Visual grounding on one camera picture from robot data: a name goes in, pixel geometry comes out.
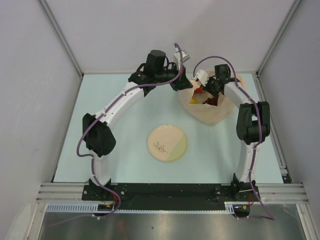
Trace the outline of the yellow fake banana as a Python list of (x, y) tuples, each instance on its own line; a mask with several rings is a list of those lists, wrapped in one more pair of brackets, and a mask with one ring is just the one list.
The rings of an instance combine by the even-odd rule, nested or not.
[(199, 104), (200, 102), (192, 98), (189, 103), (190, 104)]

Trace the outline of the translucent banana-print plastic bag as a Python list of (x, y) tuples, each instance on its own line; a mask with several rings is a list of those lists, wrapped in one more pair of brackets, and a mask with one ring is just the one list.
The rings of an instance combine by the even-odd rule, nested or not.
[[(213, 77), (215, 73), (213, 71), (208, 72), (209, 77)], [(184, 109), (198, 119), (200, 122), (207, 125), (215, 125), (228, 117), (234, 110), (235, 104), (231, 99), (223, 94), (218, 95), (218, 105), (203, 104), (207, 98), (213, 96), (203, 89), (203, 93), (195, 93), (197, 82), (194, 78), (190, 80), (193, 88), (184, 89), (178, 92), (178, 99)], [(190, 100), (195, 99), (199, 101), (199, 104), (190, 104)]]

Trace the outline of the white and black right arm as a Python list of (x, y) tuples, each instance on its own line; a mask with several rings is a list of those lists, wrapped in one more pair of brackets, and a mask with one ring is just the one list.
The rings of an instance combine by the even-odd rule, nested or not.
[(258, 191), (255, 181), (256, 158), (260, 145), (271, 131), (270, 105), (250, 97), (240, 80), (231, 76), (227, 64), (216, 65), (214, 75), (199, 70), (196, 77), (206, 92), (212, 96), (224, 95), (238, 108), (236, 134), (241, 142), (240, 156), (228, 194), (236, 201), (252, 201)]

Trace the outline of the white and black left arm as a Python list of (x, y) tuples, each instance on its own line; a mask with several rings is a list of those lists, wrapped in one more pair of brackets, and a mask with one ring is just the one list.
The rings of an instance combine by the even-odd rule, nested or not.
[(108, 184), (111, 177), (107, 173), (105, 163), (116, 146), (112, 129), (130, 107), (142, 100), (157, 86), (170, 85), (178, 92), (191, 89), (193, 85), (186, 76), (184, 62), (190, 59), (185, 50), (177, 50), (175, 60), (170, 62), (166, 53), (161, 50), (151, 50), (147, 59), (130, 75), (128, 82), (102, 110), (96, 114), (85, 114), (82, 118), (82, 137), (92, 158), (90, 180), (95, 184), (93, 194), (100, 200), (110, 196)]

